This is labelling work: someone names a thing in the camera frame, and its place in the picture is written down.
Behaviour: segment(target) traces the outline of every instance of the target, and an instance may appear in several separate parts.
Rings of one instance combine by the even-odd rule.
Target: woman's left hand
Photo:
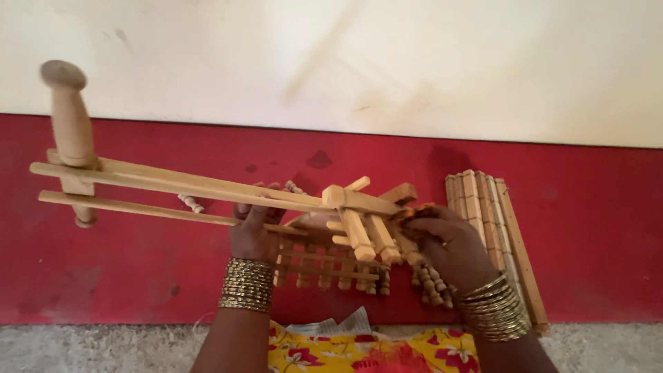
[[[271,183],[267,188],[281,190],[278,183]],[[278,234],[267,232],[263,224],[279,224],[286,211],[282,208],[257,206],[237,203],[233,209],[235,219],[244,220],[241,224],[230,227],[230,251],[239,259],[262,260],[272,263],[278,257]]]

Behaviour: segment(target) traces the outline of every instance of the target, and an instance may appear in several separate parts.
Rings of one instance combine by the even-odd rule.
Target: concrete floor
[[[393,336],[425,326],[377,327]],[[206,326],[4,326],[0,372],[187,372]],[[663,324],[553,325],[542,343],[560,372],[663,372]]]

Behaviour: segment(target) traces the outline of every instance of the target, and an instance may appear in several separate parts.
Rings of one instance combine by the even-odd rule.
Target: wooden knob
[[[41,66],[42,79],[53,89],[66,88],[80,91],[85,88],[85,74],[74,64],[51,60]]]

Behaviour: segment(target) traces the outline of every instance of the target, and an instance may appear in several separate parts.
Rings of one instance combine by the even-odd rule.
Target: cloth
[[[305,336],[337,336],[371,334],[369,316],[364,307],[358,308],[352,315],[348,316],[342,323],[337,324],[334,319],[327,319],[321,323],[288,325],[290,332]]]
[[[452,329],[430,329],[409,338],[379,333],[308,336],[293,330],[271,322],[268,372],[479,371],[472,336]]]

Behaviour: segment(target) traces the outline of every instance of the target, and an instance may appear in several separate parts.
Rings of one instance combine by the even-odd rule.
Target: bangle
[[[272,305],[273,279],[273,263],[230,258],[225,268],[219,308],[240,308],[269,313]]]
[[[489,342],[518,339],[531,329],[518,293],[503,273],[465,295],[456,292],[456,303],[475,337]]]

